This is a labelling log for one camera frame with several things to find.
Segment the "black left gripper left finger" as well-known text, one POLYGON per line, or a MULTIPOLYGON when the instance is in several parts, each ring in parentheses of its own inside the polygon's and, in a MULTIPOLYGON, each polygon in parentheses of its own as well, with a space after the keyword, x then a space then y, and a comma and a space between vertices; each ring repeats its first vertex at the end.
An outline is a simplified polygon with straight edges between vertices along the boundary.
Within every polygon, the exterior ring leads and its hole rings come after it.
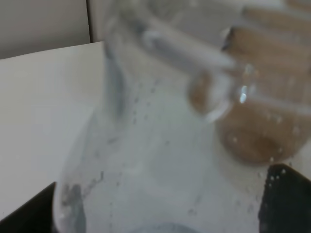
POLYGON ((2 233, 55 233, 52 200, 55 183, 51 183, 24 205, 0 221, 2 233))

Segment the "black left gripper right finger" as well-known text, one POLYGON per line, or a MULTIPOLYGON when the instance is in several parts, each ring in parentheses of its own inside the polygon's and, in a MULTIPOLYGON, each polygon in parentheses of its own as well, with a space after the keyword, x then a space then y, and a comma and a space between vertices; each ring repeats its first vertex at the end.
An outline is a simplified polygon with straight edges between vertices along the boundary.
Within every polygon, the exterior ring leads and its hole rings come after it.
POLYGON ((258 219, 260 233, 309 233, 311 181, 285 164, 269 166, 258 219))

